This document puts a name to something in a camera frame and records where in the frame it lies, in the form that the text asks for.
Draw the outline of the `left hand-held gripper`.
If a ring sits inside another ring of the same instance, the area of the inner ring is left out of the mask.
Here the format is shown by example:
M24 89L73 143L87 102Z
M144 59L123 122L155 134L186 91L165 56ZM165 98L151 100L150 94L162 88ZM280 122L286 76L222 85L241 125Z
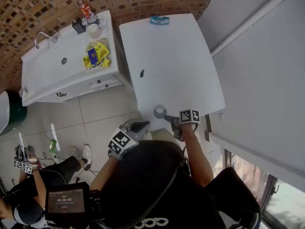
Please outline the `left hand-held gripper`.
M141 118L129 119L113 132L108 144L108 156L122 160L147 133L150 122Z

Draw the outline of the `person's right forearm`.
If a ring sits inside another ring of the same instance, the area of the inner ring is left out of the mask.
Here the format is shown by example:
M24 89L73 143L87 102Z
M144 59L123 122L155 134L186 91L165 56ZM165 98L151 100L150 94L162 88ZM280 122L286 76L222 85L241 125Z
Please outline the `person's right forearm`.
M196 183L205 187L214 178L212 167L202 151L192 125L183 124L180 126L180 129L182 130L182 138L186 145L191 176Z

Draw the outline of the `person's black shirt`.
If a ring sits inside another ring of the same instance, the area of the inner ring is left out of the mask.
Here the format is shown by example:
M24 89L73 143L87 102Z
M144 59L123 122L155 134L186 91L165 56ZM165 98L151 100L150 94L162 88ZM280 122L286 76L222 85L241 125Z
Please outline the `person's black shirt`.
M179 146L141 141L101 190L106 229L259 229L256 198L231 167L207 186L189 174Z

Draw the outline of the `white table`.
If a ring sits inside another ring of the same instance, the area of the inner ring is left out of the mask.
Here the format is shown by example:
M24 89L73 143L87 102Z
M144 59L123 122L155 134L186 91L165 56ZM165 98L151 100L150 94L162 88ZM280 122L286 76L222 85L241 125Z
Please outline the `white table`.
M219 77L196 19L190 13L169 18L168 25L142 19L119 26L138 107L152 131L170 127L153 115L158 105L172 116L187 109L204 116L225 107Z

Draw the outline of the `yellow snack packets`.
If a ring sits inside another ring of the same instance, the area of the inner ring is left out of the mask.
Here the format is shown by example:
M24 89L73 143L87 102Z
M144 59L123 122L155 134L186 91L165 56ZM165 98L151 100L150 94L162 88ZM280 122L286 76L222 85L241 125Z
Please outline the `yellow snack packets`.
M98 62L95 65L91 65L89 57L88 57L88 50L95 48L97 56L98 56ZM110 60L110 50L108 48L108 40L106 38L104 39L98 39L95 42L90 42L87 46L86 50L86 56L83 57L83 64L87 71L96 68L96 67L110 67L111 60Z

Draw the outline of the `dark blue packet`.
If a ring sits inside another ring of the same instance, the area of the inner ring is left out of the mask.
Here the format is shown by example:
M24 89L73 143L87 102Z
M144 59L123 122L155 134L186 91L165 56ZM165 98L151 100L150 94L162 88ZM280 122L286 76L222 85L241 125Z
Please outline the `dark blue packet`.
M91 65L95 65L99 61L95 48L88 50L87 54Z

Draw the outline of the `white sink cabinet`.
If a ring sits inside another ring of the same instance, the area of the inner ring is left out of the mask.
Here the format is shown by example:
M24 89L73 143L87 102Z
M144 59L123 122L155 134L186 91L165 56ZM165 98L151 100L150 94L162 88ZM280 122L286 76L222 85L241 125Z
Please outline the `white sink cabinet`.
M39 49L33 47L22 56L21 88L28 90L28 96L22 98L23 106L35 102L63 103L72 98L125 85L132 88L124 52L112 26L109 10L100 12L104 29L99 39L108 40L111 52L110 67L96 67L89 71L83 64L86 48L95 42L87 32L78 34L69 25L59 31L56 43L45 39L39 43ZM67 58L65 65L61 60ZM58 97L56 93L66 93Z

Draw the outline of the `light blue packet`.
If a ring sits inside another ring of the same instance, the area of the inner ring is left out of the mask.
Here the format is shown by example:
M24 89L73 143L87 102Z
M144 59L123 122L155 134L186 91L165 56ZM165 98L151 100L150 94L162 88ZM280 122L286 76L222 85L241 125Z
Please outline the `light blue packet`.
M154 25L168 25L170 22L169 17L151 16L150 24Z

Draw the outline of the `green bin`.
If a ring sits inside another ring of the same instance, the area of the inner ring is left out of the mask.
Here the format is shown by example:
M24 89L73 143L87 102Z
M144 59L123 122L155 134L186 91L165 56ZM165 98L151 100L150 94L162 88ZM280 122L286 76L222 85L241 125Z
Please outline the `green bin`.
M9 123L8 128L13 129L18 127L27 116L27 107L22 105L22 99L17 93L8 91L9 97Z

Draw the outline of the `white mug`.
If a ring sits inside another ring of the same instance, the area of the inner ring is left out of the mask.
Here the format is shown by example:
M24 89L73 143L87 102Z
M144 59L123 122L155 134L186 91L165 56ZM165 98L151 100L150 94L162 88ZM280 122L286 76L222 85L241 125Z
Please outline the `white mug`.
M92 39L98 39L101 37L103 29L104 29L103 24L97 25L94 23L94 24L90 24L87 27L86 32Z

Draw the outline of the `black soap dispenser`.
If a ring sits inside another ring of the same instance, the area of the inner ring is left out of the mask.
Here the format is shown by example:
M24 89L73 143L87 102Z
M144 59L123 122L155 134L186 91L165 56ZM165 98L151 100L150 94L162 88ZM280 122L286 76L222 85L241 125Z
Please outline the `black soap dispenser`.
M82 20L80 18L72 18L72 27L78 34L86 32L86 26L83 25Z

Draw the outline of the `white rounded tub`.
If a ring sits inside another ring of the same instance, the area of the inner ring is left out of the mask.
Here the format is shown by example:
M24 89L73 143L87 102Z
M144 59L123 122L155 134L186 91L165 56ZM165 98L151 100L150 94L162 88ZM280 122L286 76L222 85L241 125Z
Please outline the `white rounded tub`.
M6 91L0 94L0 134L7 127L10 118L10 102Z

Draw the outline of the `chrome faucet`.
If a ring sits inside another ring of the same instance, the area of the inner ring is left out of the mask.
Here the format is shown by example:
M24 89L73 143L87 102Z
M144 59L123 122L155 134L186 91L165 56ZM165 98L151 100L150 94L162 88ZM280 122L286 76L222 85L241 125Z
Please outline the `chrome faucet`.
M56 43L58 40L59 32L54 30L54 34L52 34L52 35L49 35L47 32L44 32L44 31L37 32L35 35L35 38L34 38L34 45L37 49L40 48L39 43L38 43L38 38L40 35L44 36L46 39L48 39L52 43Z

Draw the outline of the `black recording tablet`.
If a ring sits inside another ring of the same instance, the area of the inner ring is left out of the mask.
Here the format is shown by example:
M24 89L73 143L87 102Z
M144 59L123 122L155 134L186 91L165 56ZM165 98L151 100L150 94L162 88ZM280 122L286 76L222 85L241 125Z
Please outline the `black recording tablet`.
M54 186L46 192L45 218L48 221L84 221L89 212L89 185L86 182Z

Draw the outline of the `dark window frame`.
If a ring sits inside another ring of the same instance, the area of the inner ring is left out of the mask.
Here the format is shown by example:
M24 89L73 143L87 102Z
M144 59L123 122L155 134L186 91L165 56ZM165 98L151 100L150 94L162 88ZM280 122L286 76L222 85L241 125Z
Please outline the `dark window frame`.
M305 229L305 192L225 150L224 167L235 169L259 203L259 229Z

